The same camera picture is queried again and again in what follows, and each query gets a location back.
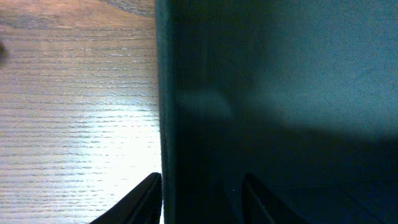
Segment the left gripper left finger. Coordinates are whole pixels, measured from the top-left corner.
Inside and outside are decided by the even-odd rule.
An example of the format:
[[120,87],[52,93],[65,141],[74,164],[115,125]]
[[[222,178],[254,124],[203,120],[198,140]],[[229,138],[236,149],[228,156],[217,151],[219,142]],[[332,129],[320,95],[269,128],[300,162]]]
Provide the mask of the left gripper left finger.
[[159,224],[161,210],[162,175],[153,172],[90,224]]

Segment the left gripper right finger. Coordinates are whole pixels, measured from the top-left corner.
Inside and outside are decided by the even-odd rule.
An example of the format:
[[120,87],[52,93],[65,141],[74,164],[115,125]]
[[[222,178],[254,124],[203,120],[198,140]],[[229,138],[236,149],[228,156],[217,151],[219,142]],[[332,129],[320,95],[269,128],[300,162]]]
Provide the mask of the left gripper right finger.
[[244,224],[309,224],[253,174],[244,176],[241,202]]

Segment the dark green box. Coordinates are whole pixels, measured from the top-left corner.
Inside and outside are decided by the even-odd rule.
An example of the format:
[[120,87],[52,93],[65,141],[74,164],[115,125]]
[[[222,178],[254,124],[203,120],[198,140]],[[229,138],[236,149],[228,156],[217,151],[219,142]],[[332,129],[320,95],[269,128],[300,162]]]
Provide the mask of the dark green box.
[[397,222],[397,1],[155,2],[166,223]]

